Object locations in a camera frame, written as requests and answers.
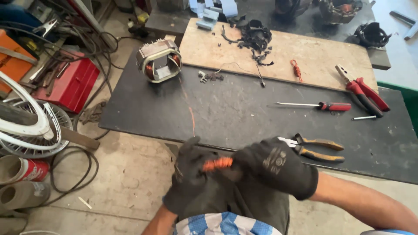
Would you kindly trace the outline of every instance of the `red-handled screwdriver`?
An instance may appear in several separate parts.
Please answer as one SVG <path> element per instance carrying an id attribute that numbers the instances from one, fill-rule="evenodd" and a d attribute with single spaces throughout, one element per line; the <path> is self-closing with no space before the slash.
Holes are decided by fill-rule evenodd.
<path id="1" fill-rule="evenodd" d="M 295 104 L 295 103 L 281 103 L 277 102 L 278 105 L 301 105 L 301 106 L 315 106 L 319 110 L 326 111 L 348 111 L 351 109 L 351 104 L 349 103 L 334 103 L 334 102 L 319 102 L 317 105 L 311 104 Z"/>

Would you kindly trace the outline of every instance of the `workbench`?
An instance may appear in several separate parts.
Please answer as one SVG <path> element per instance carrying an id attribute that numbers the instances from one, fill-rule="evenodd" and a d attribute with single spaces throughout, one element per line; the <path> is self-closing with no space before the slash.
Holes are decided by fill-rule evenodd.
<path id="1" fill-rule="evenodd" d="M 134 49 L 102 114 L 99 127 L 160 141 L 174 155 L 185 140 L 198 135 L 200 145 L 222 154 L 263 138 L 333 140 L 345 146 L 338 155 L 344 163 L 323 163 L 302 157 L 304 163 L 321 168 L 382 179 L 418 184 L 418 139 L 400 91 L 379 88 L 391 111 L 376 120 L 352 121 L 368 116 L 349 92 L 303 84 L 220 72 L 224 81 L 201 83 L 198 71 L 183 66 L 181 73 L 160 84 L 149 83 L 138 71 Z M 344 113 L 311 107 L 277 107 L 275 102 L 348 102 Z M 323 148 L 308 147 L 325 154 Z"/>
<path id="2" fill-rule="evenodd" d="M 357 13 L 350 23 L 341 25 L 324 25 L 319 7 L 312 5 L 294 21 L 287 22 L 274 13 L 275 1 L 273 0 L 235 0 L 235 2 L 238 6 L 238 15 L 246 15 L 248 20 L 260 20 L 270 30 L 333 41 L 344 42 L 350 35 L 354 34 L 359 25 L 375 21 L 372 6 L 367 2 L 363 3 L 363 9 Z M 197 17 L 197 14 L 190 11 L 190 8 L 167 13 L 159 10 L 155 1 L 152 2 L 152 5 L 152 12 L 145 25 L 148 31 L 182 37 L 190 18 Z M 226 19 L 222 19 L 220 15 L 218 21 L 226 22 Z M 385 47 L 368 49 L 367 52 L 374 69 L 388 70 L 391 68 Z"/>

